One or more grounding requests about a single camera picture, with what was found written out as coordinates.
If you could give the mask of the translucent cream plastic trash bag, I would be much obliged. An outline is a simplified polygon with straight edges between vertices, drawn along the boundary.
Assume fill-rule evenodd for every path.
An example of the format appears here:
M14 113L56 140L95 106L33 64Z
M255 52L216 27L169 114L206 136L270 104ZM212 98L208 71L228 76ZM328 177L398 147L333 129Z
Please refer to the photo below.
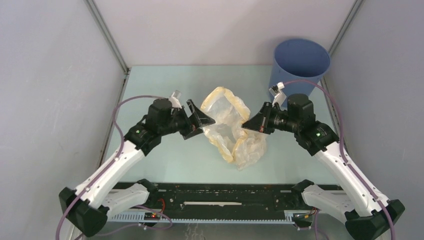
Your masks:
M225 87L215 88L202 102L200 110L215 120L203 127L204 135L217 147L222 158L243 170L258 162L267 151L267 136L242 128L251 111L244 101Z

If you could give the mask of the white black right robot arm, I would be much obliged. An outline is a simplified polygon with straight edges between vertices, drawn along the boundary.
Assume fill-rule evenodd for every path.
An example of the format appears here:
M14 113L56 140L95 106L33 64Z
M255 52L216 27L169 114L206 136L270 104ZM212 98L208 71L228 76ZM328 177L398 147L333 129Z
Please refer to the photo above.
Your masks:
M265 102L242 127L268 135L275 130L292 133L296 142L329 170L345 196L335 195L305 179L292 189L291 204L297 209L311 206L324 211L344 224L353 239L377 239L405 211L400 200L390 200L367 179L344 152L331 127L316 120L313 102L307 95L290 95L286 110L281 110L277 103Z

